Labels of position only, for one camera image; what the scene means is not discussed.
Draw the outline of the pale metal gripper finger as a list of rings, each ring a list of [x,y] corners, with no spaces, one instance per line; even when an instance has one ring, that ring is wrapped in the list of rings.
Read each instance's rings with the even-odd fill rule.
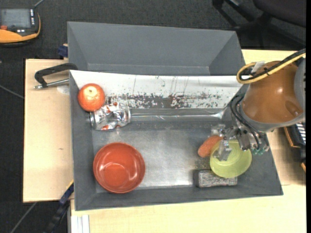
[[[211,126],[210,129],[210,136],[220,136],[225,137],[226,131],[225,131],[225,124],[217,124]]]
[[[219,161],[226,161],[231,153],[232,149],[229,146],[228,140],[221,140],[213,152],[213,157]]]

